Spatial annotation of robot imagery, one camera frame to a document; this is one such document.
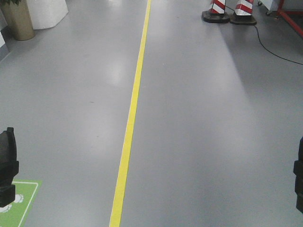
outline black cable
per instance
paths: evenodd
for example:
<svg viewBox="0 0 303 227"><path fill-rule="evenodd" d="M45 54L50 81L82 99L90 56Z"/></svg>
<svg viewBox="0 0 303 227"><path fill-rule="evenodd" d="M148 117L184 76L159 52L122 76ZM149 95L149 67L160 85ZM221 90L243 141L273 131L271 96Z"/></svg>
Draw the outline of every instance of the black cable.
<svg viewBox="0 0 303 227"><path fill-rule="evenodd" d="M231 9L232 11L235 11L234 9L232 9L232 8L230 8L230 7L228 7L228 6L225 6L226 8L229 8L229 9Z"/></svg>
<svg viewBox="0 0 303 227"><path fill-rule="evenodd" d="M258 28L257 28L255 25L254 25L254 27L255 27L255 29L256 29L256 31L257 31L259 42L260 42L261 46L262 46L266 51L268 51L268 52L271 53L272 55L274 55L274 56L276 56L276 57L278 57L278 58L281 58L281 59L283 59L283 60L285 60L285 61L289 61L289 62L292 62L292 63L296 63L296 64L299 64L299 65L303 65L302 63L299 63L299 62L296 62L296 61L292 61L292 60L289 60L289 59L280 57L279 55L277 55L277 54L275 54L275 53L272 53L269 49L267 49L267 48L263 45L263 43L261 42L261 39L260 39L259 30L258 30Z"/></svg>

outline gold planter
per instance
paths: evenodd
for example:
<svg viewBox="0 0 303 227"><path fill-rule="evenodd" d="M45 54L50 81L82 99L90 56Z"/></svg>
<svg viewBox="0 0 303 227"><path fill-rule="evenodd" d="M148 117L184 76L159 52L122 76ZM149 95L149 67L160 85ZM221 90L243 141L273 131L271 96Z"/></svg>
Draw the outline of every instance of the gold planter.
<svg viewBox="0 0 303 227"><path fill-rule="evenodd" d="M26 0L21 0L19 5L6 3L1 10L16 40L28 40L35 36Z"/></svg>

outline red and white striped post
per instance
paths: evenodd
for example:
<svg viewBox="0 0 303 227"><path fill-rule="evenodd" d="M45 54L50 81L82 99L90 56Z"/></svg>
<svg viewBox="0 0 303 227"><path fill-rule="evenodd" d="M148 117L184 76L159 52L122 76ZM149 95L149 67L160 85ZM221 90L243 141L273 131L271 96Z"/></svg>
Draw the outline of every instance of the red and white striped post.
<svg viewBox="0 0 303 227"><path fill-rule="evenodd" d="M255 25L257 22L252 16L252 5L254 0L238 0L231 23L236 25Z"/></svg>
<svg viewBox="0 0 303 227"><path fill-rule="evenodd" d="M212 0L209 10L202 12L201 18L208 23L228 23L230 18L225 13L225 0Z"/></svg>

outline yellow floor tape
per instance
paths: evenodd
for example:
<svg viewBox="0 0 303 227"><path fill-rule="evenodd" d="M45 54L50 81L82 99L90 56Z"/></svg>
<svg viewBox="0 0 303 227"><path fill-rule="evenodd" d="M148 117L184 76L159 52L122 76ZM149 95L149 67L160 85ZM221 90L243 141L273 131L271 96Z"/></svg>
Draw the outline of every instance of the yellow floor tape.
<svg viewBox="0 0 303 227"><path fill-rule="evenodd" d="M144 51L145 51L145 44L146 44L146 38L147 38L147 29L148 29L149 17L150 17L150 12L151 12L151 1L152 0L147 1L143 33L142 33L141 45L140 45L140 50L139 50L138 62L137 62L137 69L136 69L136 74L135 74L135 78L134 78L134 87L133 87L131 105L130 105L130 110L129 110L129 114L128 114L124 144L123 144L123 148L122 148L122 156L121 156L121 161L120 161L120 167L119 167L119 173L118 173L118 178L117 178L117 184L116 184L116 190L115 190L115 196L114 196L114 202L113 202L109 227L120 227L120 223L121 223L123 201L124 201L126 180L127 180L127 172L128 172L129 160L130 160L130 155L131 155L134 123L135 123L135 118L136 118L136 111L137 111L137 104L138 104L138 97L139 97Z"/></svg>

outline green floor sticker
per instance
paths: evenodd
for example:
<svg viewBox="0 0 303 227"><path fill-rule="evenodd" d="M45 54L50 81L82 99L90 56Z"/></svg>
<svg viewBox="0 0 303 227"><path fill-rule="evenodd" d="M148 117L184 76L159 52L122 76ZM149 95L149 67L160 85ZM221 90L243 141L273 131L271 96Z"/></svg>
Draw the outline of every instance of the green floor sticker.
<svg viewBox="0 0 303 227"><path fill-rule="evenodd" d="M35 200L41 181L14 180L16 199L0 208L0 227L22 227Z"/></svg>

